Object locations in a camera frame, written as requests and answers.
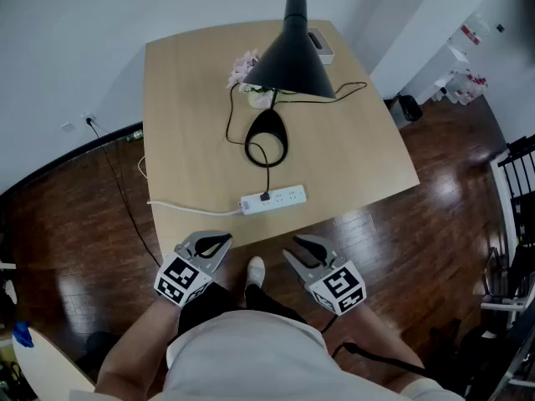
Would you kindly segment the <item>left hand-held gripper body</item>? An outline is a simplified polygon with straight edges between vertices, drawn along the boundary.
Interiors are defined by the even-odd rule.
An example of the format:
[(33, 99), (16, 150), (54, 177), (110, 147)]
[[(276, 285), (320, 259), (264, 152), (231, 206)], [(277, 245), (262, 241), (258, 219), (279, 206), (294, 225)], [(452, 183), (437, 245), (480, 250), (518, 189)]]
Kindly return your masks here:
[(215, 257), (197, 253), (190, 242), (179, 244), (164, 260), (156, 275), (154, 289), (178, 307), (184, 307), (212, 283), (216, 261)]

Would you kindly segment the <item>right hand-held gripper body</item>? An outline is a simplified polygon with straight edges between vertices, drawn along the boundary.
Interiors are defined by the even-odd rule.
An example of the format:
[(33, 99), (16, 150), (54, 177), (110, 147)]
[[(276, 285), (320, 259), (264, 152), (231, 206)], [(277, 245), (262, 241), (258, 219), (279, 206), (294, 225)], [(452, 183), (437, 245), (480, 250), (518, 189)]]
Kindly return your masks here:
[(354, 263), (335, 251), (325, 264), (320, 263), (304, 275), (305, 288), (313, 299), (337, 316), (344, 315), (367, 298), (364, 279)]

